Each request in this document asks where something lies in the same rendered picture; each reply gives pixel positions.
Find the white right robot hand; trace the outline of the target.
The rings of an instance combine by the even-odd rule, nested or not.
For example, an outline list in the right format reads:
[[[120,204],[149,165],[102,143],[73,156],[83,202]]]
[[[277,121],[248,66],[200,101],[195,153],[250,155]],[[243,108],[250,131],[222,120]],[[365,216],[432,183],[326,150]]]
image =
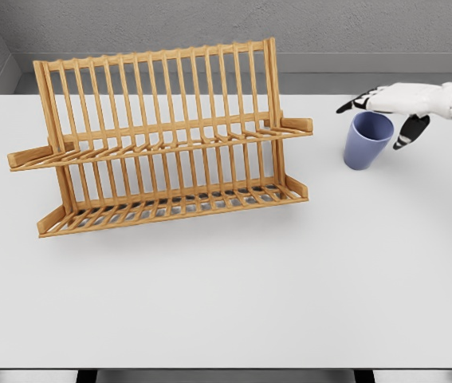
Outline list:
[[[378,113],[407,114],[394,150],[415,141],[430,123],[429,115],[436,114],[450,117],[450,107],[439,104],[440,87],[437,85],[395,83],[380,86],[363,93],[339,107],[336,112],[343,113],[350,109],[369,110]]]

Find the blue cup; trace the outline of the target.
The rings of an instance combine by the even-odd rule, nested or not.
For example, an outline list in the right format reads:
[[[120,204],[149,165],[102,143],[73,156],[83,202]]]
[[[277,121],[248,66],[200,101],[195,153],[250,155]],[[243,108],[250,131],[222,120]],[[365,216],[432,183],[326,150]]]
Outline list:
[[[384,150],[394,133],[394,125],[384,115],[364,111],[355,115],[348,130],[344,162],[355,170],[368,168]]]

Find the wooden two-tier dish rack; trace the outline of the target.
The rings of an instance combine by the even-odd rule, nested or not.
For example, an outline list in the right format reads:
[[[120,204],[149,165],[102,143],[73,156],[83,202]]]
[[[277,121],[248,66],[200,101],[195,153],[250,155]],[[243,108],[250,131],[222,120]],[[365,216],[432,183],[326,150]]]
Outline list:
[[[304,202],[285,171],[286,118],[273,38],[35,61],[48,143],[9,154],[14,172],[52,168],[61,206],[41,237]]]

